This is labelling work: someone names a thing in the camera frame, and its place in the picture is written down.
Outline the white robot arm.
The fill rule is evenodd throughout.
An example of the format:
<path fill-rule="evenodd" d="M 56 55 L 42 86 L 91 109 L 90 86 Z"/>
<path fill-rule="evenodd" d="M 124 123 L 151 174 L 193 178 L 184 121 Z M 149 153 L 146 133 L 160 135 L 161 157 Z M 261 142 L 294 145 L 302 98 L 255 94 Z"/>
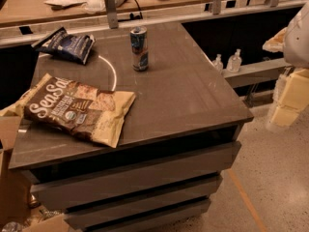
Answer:
<path fill-rule="evenodd" d="M 309 3 L 306 3 L 289 25 L 267 40 L 263 50 L 281 51 L 284 60 L 295 70 L 279 75 L 268 112 L 267 129 L 288 129 L 309 105 Z"/>

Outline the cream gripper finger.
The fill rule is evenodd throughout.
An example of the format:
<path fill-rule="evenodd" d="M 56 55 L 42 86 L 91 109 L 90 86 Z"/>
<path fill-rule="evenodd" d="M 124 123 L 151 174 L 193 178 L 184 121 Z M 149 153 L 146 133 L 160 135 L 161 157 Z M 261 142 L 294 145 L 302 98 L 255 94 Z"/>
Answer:
<path fill-rule="evenodd" d="M 286 31 L 287 28 L 280 30 L 276 35 L 263 44 L 262 49 L 268 52 L 282 52 Z"/>
<path fill-rule="evenodd" d="M 308 105 L 309 70 L 296 69 L 290 74 L 280 74 L 267 115 L 267 129 L 273 132 L 287 130 Z"/>

